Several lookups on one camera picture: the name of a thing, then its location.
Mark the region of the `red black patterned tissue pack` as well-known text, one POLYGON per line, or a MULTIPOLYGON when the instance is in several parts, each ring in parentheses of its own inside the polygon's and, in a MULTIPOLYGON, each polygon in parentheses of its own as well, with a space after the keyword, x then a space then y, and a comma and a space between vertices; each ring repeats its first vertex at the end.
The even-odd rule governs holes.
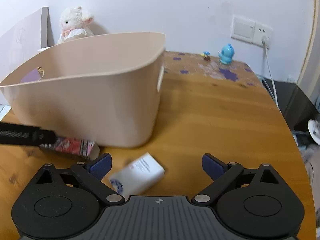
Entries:
POLYGON ((57 137, 56 142, 53 144, 42 144, 40 148, 77 156, 85 161, 93 161, 100 155, 100 148, 95 141, 68 137, 57 137))

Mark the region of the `white tissue pack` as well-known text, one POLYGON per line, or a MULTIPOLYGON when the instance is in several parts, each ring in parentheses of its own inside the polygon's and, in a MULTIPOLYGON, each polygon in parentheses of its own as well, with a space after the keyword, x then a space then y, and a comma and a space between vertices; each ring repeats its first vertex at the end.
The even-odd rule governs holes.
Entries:
POLYGON ((165 169, 146 153, 109 178, 114 190, 125 199, 139 195, 164 177, 165 169))

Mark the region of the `gold snack bag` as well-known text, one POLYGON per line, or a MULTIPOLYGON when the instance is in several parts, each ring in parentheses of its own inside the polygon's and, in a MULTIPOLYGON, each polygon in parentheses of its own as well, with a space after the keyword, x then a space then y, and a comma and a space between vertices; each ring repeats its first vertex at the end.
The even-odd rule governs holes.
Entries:
POLYGON ((37 68, 38 74, 39 74, 39 79, 41 80, 44 77, 44 70, 42 67, 37 68))

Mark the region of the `beige plastic storage basket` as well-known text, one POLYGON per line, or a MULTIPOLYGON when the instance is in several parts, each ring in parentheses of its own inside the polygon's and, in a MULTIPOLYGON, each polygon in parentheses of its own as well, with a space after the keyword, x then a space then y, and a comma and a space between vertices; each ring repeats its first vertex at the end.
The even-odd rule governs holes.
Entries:
POLYGON ((102 146, 137 147, 155 125, 164 47, 165 35, 154 32, 65 42, 21 64, 1 81, 1 91, 25 125, 102 146))

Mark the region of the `black side cabinet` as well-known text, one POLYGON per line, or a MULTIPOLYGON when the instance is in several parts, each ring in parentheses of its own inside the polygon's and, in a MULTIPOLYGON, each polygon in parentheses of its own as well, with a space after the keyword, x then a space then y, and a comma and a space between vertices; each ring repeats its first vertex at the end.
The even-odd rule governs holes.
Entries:
POLYGON ((308 121, 319 120, 319 111, 310 99, 295 84, 274 81, 278 107, 289 129, 300 134, 307 134, 308 121))

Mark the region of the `white phone stand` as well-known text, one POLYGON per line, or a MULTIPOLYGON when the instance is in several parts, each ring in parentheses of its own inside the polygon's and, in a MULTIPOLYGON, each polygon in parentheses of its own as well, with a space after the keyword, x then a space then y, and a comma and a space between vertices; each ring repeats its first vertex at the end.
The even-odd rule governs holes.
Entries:
POLYGON ((320 145, 320 126, 316 120, 308 121, 308 131, 317 145, 320 145))

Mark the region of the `pink bed headboard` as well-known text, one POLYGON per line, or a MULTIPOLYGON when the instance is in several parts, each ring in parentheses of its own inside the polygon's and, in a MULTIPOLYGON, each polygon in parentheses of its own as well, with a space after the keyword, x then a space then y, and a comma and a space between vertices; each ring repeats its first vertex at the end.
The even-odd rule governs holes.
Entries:
POLYGON ((48 7, 20 20, 1 36, 1 80, 54 43, 48 7))

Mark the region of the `blue bird figurine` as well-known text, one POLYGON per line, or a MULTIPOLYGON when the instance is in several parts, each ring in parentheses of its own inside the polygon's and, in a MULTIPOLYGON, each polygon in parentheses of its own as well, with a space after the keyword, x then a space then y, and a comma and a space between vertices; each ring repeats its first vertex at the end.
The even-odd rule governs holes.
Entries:
POLYGON ((222 64, 229 65, 233 61, 233 56, 234 56, 234 48, 232 45, 229 43, 221 49, 219 52, 219 59, 222 64))

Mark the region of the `tiny mushroom figurine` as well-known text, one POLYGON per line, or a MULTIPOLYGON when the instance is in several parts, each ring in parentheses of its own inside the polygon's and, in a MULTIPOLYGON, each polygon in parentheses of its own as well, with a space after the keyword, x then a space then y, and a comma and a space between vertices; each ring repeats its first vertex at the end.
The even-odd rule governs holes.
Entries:
POLYGON ((210 52, 204 51, 201 56, 203 57, 204 60, 210 61, 210 52))

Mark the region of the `purple floral table mat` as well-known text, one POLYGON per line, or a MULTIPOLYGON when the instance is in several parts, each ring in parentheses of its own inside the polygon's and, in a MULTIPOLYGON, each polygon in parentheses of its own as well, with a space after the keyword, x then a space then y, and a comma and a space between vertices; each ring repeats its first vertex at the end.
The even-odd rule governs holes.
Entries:
POLYGON ((230 65, 224 65, 218 57, 213 56, 207 61, 200 54, 166 51, 164 68, 166 73, 196 74, 217 80, 233 81, 246 86, 262 86, 258 77, 246 63, 233 61, 230 65))

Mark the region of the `white plush lamb toy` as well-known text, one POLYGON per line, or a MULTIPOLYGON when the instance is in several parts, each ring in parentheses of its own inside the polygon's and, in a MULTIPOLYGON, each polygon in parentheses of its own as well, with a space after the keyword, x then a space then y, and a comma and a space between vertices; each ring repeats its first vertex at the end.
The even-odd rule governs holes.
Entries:
POLYGON ((93 15, 81 6, 65 9, 60 16, 60 36, 57 44, 93 36, 89 27, 93 19, 93 15))

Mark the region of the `white wall switch socket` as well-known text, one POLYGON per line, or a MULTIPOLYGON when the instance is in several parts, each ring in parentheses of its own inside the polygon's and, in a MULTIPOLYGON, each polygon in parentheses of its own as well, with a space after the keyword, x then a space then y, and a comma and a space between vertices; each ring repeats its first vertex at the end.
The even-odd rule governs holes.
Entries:
POLYGON ((268 25, 233 15, 231 38, 269 49, 272 35, 273 28, 268 25))

